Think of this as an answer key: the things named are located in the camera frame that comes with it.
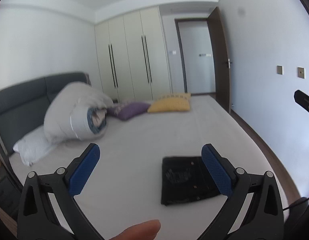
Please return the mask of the person left hand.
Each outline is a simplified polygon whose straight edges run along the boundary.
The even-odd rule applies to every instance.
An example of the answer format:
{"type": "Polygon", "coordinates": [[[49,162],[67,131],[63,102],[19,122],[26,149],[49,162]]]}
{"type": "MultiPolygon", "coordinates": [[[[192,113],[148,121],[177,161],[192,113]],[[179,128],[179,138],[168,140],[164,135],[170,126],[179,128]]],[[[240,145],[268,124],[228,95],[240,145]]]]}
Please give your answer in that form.
{"type": "Polygon", "coordinates": [[[149,220],[130,226],[110,240],[153,240],[156,238],[161,223],[158,219],[149,220]]]}

